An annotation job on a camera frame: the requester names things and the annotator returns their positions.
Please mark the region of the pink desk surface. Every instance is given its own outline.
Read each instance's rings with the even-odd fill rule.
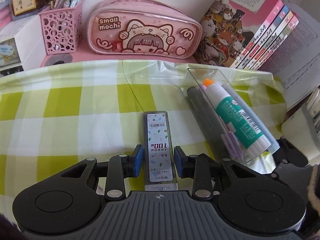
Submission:
[[[53,55],[46,56],[44,60],[42,61],[42,64],[40,67],[45,66],[45,63],[47,60],[52,57]],[[197,63],[194,57],[189,57],[186,59],[175,59],[175,58],[169,58],[169,57],[162,57],[162,56],[150,56],[145,57],[141,55],[103,55],[93,52],[86,39],[82,39],[82,41],[79,44],[78,50],[75,53],[71,53],[72,56],[72,62],[81,62],[81,61],[91,61],[91,60],[103,60],[103,59],[154,59],[154,60],[165,60],[169,62],[174,63]]]

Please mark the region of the checkered tablecloth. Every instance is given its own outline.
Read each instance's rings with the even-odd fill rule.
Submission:
[[[103,60],[0,78],[0,212],[14,221],[20,191],[84,158],[130,154],[143,143],[145,111],[168,112],[173,146],[212,156],[179,90],[188,67],[209,66]],[[271,73],[214,68],[279,137],[286,112],[281,83]],[[179,179],[179,187],[190,181]],[[125,183],[143,190],[143,171]]]

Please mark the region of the glue stick cap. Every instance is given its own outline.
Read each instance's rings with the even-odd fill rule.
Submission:
[[[212,79],[206,78],[206,79],[202,82],[202,84],[203,84],[205,87],[208,87],[208,86],[214,84],[214,81],[213,81]]]

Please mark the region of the pencil case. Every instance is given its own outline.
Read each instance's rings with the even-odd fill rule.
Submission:
[[[199,46],[201,25],[154,0],[105,0],[89,17],[87,38],[100,54],[158,54],[187,58]]]

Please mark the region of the book spine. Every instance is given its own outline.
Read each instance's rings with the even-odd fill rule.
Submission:
[[[238,68],[244,68],[255,57],[255,55],[259,52],[259,49],[265,44],[265,42],[270,38],[270,36],[275,32],[275,30],[282,23],[284,18],[287,16],[288,12],[289,12],[289,8],[287,6],[284,6],[282,10],[279,12],[279,14],[277,15],[276,19],[273,21],[273,23],[269,26],[267,31],[264,33],[262,38],[257,42],[257,44],[254,46],[251,52],[244,58],[244,60],[241,62]]]
[[[273,10],[270,12],[267,19],[264,23],[260,26],[258,31],[254,34],[253,38],[249,41],[247,46],[242,50],[240,55],[236,58],[236,60],[232,63],[231,68],[236,68],[240,65],[240,63],[244,60],[245,56],[251,51],[253,46],[257,43],[257,41],[262,37],[262,35],[266,32],[270,24],[278,15],[280,9],[283,7],[283,2],[279,0],[277,4],[274,6]]]
[[[292,18],[283,32],[279,35],[279,37],[273,42],[270,48],[265,52],[264,55],[254,64],[253,70],[259,69],[270,57],[271,55],[280,47],[280,45],[284,42],[284,40],[289,36],[289,34],[294,30],[294,28],[298,25],[299,20],[296,16]]]
[[[293,17],[293,12],[290,11],[287,16],[284,18],[282,23],[279,25],[279,27],[275,30],[275,32],[271,35],[271,37],[266,41],[266,43],[259,49],[258,53],[255,55],[255,57],[245,66],[246,69],[252,69],[253,65],[257,62],[257,60],[260,59],[261,56],[265,54],[267,49],[271,46],[271,44],[278,38],[278,36],[281,34],[281,32],[284,30],[284,28],[288,25],[290,20]]]

